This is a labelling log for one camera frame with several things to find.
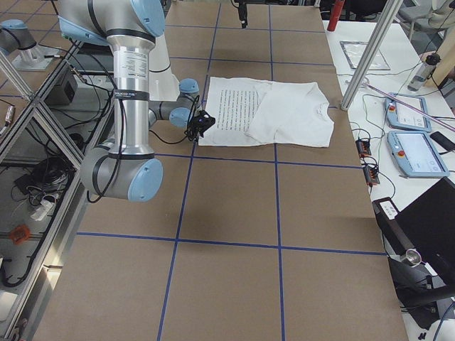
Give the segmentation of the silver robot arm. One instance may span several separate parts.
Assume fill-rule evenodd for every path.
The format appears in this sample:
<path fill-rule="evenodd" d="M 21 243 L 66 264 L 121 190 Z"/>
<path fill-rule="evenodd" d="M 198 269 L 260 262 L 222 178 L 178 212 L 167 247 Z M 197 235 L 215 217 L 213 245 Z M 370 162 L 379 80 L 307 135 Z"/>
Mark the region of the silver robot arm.
<path fill-rule="evenodd" d="M 195 141 L 215 123 L 200 105 L 198 83 L 178 81 L 168 59 L 160 1 L 62 1 L 62 34 L 108 46 L 113 54 L 114 133 L 87 152 L 80 177 L 89 195 L 133 202 L 152 199 L 163 166 L 149 130 L 168 120 Z"/>

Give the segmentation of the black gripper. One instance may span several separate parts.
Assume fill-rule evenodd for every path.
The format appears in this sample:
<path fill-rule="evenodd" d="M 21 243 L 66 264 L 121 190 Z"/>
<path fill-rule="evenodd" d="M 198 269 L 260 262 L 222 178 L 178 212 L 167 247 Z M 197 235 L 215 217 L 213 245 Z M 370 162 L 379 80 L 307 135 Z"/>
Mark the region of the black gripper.
<path fill-rule="evenodd" d="M 208 130 L 206 126 L 194 126 L 191 128 L 191 138 L 193 141 L 197 141 L 200 137 L 204 136 L 204 133 Z"/>
<path fill-rule="evenodd" d="M 247 21 L 247 3 L 245 1 L 239 1 L 237 5 L 237 12 L 242 28 L 246 28 L 248 25 Z"/>

